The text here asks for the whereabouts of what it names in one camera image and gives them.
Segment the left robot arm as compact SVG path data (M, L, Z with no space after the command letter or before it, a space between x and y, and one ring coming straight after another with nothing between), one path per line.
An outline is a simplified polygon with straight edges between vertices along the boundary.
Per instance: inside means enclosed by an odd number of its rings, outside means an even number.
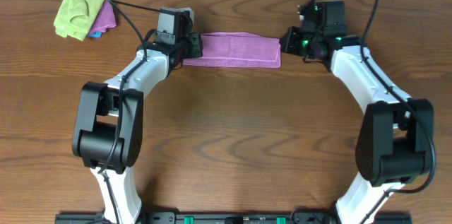
M131 63L81 90L72 151L98 181L105 203L102 223L137 223L141 217L133 166L143 140L144 100L185 59L203 54L191 8L162 7L158 12L157 28L139 37Z

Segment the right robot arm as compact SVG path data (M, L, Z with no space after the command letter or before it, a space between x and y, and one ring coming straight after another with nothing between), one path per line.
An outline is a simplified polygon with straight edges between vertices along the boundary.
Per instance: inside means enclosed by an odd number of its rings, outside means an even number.
M381 213L396 193L436 164L434 108L397 87L378 67L364 40L347 32L342 0L310 1L298 7L299 27L280 38L283 52L322 63L351 92L363 111L355 162L358 173L328 213L310 223L411 223L408 213Z

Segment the purple microfiber cloth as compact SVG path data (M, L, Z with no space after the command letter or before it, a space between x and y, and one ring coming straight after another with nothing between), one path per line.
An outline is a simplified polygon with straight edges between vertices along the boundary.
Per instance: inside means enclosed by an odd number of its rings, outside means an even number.
M187 66L230 68L280 68L279 39L253 33L205 33L201 35L203 56L185 59Z

